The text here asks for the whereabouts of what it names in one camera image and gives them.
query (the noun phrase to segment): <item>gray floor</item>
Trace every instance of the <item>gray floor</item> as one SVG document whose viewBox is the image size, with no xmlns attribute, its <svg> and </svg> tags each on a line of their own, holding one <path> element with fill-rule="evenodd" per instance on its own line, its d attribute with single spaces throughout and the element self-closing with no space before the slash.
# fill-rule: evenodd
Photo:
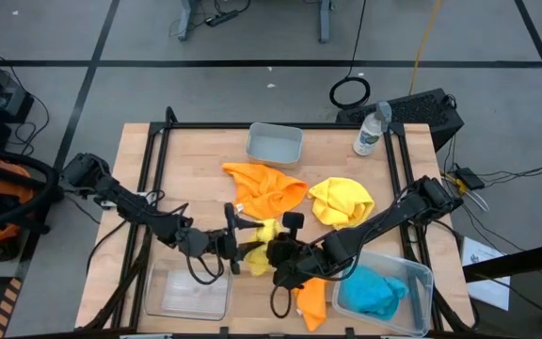
<svg viewBox="0 0 542 339">
<path fill-rule="evenodd" d="M 336 0 L 331 42 L 317 43 L 317 7 L 300 1 L 253 0 L 248 12 L 215 29 L 202 26 L 189 41 L 169 38 L 179 1 L 120 0 L 102 59 L 348 59 L 361 1 Z M 211 1 L 205 11 L 212 12 Z M 228 0 L 239 8 L 244 1 Z M 424 60 L 540 61 L 514 1 L 448 0 L 425 48 Z M 524 1 L 542 40 L 542 0 Z M 0 54 L 7 59 L 89 60 L 111 0 L 0 0 Z M 370 0 L 358 59 L 412 60 L 433 2 Z M 263 27 L 255 33 L 252 27 Z M 171 33 L 176 32 L 175 24 Z M 49 127 L 36 140 L 34 156 L 54 163 L 87 68 L 16 68 L 24 85 L 47 105 Z M 180 121 L 334 121 L 327 98 L 344 68 L 99 68 L 78 122 L 69 156 L 92 152 L 114 162 L 122 125 L 160 121 L 172 105 Z M 407 94 L 412 70 L 360 68 L 373 100 Z M 524 170 L 542 165 L 542 69 L 421 69 L 416 91 L 444 88 L 459 104 L 466 126 L 457 135 L 456 161 L 478 172 Z M 347 101 L 359 89 L 343 89 Z M 41 124 L 35 105 L 29 119 Z M 442 161 L 446 150 L 438 153 Z M 490 212 L 476 215 L 485 226 L 524 249 L 542 246 L 542 176 L 493 186 L 481 193 Z M 99 217 L 98 208 L 84 206 Z M 486 242 L 461 211 L 455 228 Z M 69 331 L 85 281 L 85 263 L 96 225 L 74 206 L 53 208 L 53 230 L 40 239 L 8 335 Z M 500 250 L 516 249 L 491 234 Z M 0 276 L 17 262 L 0 264 Z M 542 276 L 513 278 L 513 285 L 542 304 Z M 512 296 L 510 312 L 479 305 L 483 328 L 540 337 L 542 314 Z"/>
</svg>

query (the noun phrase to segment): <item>water bottle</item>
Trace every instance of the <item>water bottle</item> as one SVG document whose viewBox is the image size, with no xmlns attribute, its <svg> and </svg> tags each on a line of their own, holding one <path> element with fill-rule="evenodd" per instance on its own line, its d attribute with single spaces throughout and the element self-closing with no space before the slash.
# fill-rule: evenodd
<svg viewBox="0 0 542 339">
<path fill-rule="evenodd" d="M 353 149 L 358 155 L 369 155 L 374 151 L 377 141 L 388 130 L 392 119 L 392 109 L 387 102 L 378 102 L 375 113 L 367 115 L 359 134 L 353 143 Z"/>
</svg>

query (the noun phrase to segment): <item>wooden tabletop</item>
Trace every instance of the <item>wooden tabletop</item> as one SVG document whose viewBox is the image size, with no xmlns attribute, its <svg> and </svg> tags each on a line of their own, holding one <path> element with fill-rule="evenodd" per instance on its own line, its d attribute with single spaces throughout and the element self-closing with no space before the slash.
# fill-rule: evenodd
<svg viewBox="0 0 542 339">
<path fill-rule="evenodd" d="M 131 190 L 137 187 L 148 127 L 148 124 L 125 124 L 120 140 L 113 176 Z M 360 157 L 353 152 L 352 148 L 357 132 L 357 130 L 305 130 L 299 167 L 282 171 L 308 183 L 309 186 L 314 186 L 328 177 L 354 179 L 365 186 L 374 198 L 376 206 L 373 216 L 389 207 L 393 200 L 391 175 L 384 141 L 382 139 L 379 141 L 372 155 Z M 201 230 L 226 227 L 223 203 L 233 201 L 235 188 L 233 179 L 222 170 L 221 165 L 227 162 L 247 162 L 245 152 L 247 133 L 247 129 L 172 130 L 162 183 L 166 197 L 160 202 L 159 209 L 167 211 L 184 202 L 189 202 L 185 214 L 194 218 L 194 227 Z M 439 177 L 428 126 L 406 125 L 406 135 L 415 178 L 424 175 Z M 404 183 L 405 176 L 402 173 L 396 137 L 393 137 L 393 144 L 397 167 L 401 171 L 401 183 Z M 153 181 L 158 145 L 154 147 L 153 154 L 150 185 Z M 305 199 L 295 209 L 296 212 L 305 214 L 305 226 L 298 233 L 298 238 L 303 241 L 312 241 L 330 230 L 311 213 L 311 207 L 312 201 Z M 451 224 L 448 216 L 442 221 Z M 97 240 L 120 222 L 121 219 L 116 211 L 104 212 Z M 89 322 L 118 285 L 128 230 L 129 227 L 124 227 L 108 239 L 93 257 L 76 318 L 76 326 Z M 237 232 L 238 241 L 248 241 L 252 232 L 252 230 Z M 473 313 L 453 236 L 440 226 L 431 224 L 428 227 L 427 243 L 438 290 L 461 319 L 471 325 Z M 402 256 L 398 229 L 380 236 L 367 244 L 365 249 L 392 256 Z M 182 256 L 177 250 L 153 241 L 150 267 L 158 259 L 179 259 Z M 302 317 L 297 314 L 294 307 L 284 319 L 276 319 L 271 313 L 269 308 L 269 295 L 273 287 L 271 272 L 254 278 L 247 271 L 246 264 L 242 263 L 241 267 L 242 274 L 233 277 L 230 309 L 221 321 L 151 316 L 142 309 L 138 330 L 141 332 L 218 333 L 219 327 L 227 326 L 231 333 L 308 333 Z M 333 283 L 329 283 L 326 293 L 327 322 L 315 334 L 342 334 L 346 327 L 353 327 L 355 333 L 359 334 L 391 333 L 386 328 L 364 323 L 336 312 L 331 307 L 332 290 Z M 285 291 L 281 292 L 276 295 L 279 310 L 282 310 L 281 307 L 285 305 L 287 299 Z M 125 300 L 122 322 L 124 325 L 128 324 L 129 307 L 133 296 L 132 289 Z"/>
</svg>

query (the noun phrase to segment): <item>yellow towel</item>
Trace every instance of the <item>yellow towel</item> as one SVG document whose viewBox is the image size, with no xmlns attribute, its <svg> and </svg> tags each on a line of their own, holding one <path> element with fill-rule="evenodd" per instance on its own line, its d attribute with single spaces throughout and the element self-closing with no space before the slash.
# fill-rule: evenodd
<svg viewBox="0 0 542 339">
<path fill-rule="evenodd" d="M 303 289 L 294 289 L 296 309 L 305 319 L 307 330 L 315 331 L 326 322 L 326 281 L 312 278 Z"/>
<path fill-rule="evenodd" d="M 309 190 L 315 202 L 312 212 L 336 230 L 358 226 L 374 209 L 374 200 L 358 182 L 347 178 L 328 178 Z"/>
<path fill-rule="evenodd" d="M 263 227 L 259 227 L 249 241 L 262 241 L 264 245 L 251 250 L 246 255 L 246 262 L 250 266 L 250 273 L 257 277 L 263 274 L 269 267 L 267 259 L 267 243 L 273 240 L 281 232 L 281 225 L 275 219 L 263 221 Z"/>
<path fill-rule="evenodd" d="M 223 169 L 235 180 L 235 204 L 259 220 L 297 207 L 307 194 L 307 184 L 265 165 L 223 164 Z"/>
</svg>

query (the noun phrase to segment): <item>orange towel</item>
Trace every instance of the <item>orange towel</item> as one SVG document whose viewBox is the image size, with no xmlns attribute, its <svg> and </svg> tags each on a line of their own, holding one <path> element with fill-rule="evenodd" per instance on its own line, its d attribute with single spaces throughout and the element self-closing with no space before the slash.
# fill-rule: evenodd
<svg viewBox="0 0 542 339">
<path fill-rule="evenodd" d="M 312 278 L 303 289 L 294 289 L 296 309 L 305 319 L 307 330 L 315 331 L 326 322 L 326 281 Z"/>
<path fill-rule="evenodd" d="M 235 180 L 235 204 L 260 220 L 295 208 L 307 194 L 307 184 L 265 165 L 223 164 L 223 169 Z"/>
</svg>

